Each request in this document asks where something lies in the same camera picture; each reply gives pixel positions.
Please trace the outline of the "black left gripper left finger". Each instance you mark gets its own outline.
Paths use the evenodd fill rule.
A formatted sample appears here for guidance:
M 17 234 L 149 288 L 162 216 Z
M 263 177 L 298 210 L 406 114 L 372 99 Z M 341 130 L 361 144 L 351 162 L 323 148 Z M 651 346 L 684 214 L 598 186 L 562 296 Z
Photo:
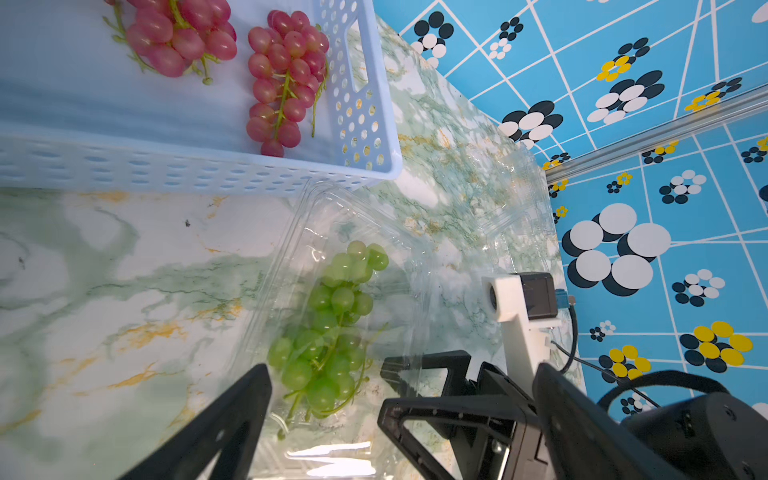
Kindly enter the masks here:
M 268 367 L 257 364 L 124 479 L 246 479 L 272 394 Z

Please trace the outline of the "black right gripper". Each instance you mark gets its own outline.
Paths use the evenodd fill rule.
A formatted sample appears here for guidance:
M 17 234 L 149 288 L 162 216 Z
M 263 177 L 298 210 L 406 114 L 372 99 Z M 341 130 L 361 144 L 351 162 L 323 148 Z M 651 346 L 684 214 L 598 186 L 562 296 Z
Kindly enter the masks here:
M 441 396 L 475 393 L 464 350 L 387 357 L 380 377 L 399 396 L 419 396 L 423 373 L 443 371 Z M 537 407 L 498 367 L 484 362 L 478 397 L 394 398 L 383 402 L 378 426 L 425 479 L 454 476 L 413 433 L 425 424 L 449 442 L 464 479 L 546 479 L 551 475 Z

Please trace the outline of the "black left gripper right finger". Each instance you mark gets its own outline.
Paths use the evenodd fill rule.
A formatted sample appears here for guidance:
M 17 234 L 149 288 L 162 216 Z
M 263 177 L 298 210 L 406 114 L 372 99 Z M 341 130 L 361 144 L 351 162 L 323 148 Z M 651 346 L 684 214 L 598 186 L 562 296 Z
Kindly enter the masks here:
M 558 479 L 682 479 L 558 370 L 541 363 L 533 396 Z

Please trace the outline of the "green grape bunch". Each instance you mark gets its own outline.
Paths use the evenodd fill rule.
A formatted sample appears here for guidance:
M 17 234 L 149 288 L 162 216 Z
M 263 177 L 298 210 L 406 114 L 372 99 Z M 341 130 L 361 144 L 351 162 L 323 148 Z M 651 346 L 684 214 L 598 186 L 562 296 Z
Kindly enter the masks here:
M 366 339 L 357 323 L 374 309 L 364 290 L 376 272 L 389 266 L 389 255 L 377 243 L 354 240 L 333 256 L 312 287 L 303 316 L 275 339 L 267 364 L 286 391 L 290 404 L 277 416 L 277 438 L 285 439 L 296 416 L 323 420 L 353 403 L 369 382 L 373 361 L 368 350 L 379 333 Z

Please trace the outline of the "clear plastic clamshell container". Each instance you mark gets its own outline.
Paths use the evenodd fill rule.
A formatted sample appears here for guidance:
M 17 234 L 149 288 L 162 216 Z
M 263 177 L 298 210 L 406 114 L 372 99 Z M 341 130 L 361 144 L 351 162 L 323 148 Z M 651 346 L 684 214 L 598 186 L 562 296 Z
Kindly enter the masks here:
M 472 217 L 479 244 L 455 268 L 438 264 L 434 247 L 392 215 L 360 196 L 328 184 L 308 187 L 299 202 L 275 263 L 258 296 L 258 307 L 233 358 L 239 375 L 264 363 L 273 396 L 255 456 L 252 479 L 412 479 L 415 470 L 377 426 L 384 400 L 396 392 L 380 377 L 392 356 L 423 356 L 443 343 L 465 346 L 485 360 L 503 360 L 501 328 L 486 312 L 484 276 L 527 267 L 523 253 L 534 243 L 540 210 L 531 201 L 505 204 Z M 352 404 L 323 420 L 303 415 L 279 440 L 277 416 L 290 404 L 267 364 L 272 342 L 303 316 L 309 293 L 334 255 L 361 240 L 377 243 L 389 266 L 364 285 L 374 299 L 373 312 L 357 326 L 366 339 L 380 335 L 368 350 L 372 365 Z

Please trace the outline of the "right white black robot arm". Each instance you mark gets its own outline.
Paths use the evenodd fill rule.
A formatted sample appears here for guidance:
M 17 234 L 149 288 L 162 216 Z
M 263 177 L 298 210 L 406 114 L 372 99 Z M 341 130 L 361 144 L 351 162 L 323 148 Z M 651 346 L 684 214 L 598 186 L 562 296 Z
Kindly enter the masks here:
M 387 358 L 382 378 L 396 396 L 382 403 L 379 428 L 426 479 L 448 470 L 408 430 L 423 421 L 446 439 L 465 479 L 763 479 L 767 421 L 720 383 L 680 371 L 632 381 L 633 387 L 680 386 L 688 400 L 610 417 L 620 385 L 592 401 L 557 369 L 541 364 L 531 393 L 486 363 L 466 376 L 462 350 L 429 354 L 427 369 L 447 377 L 442 393 L 424 397 L 403 378 L 410 362 Z

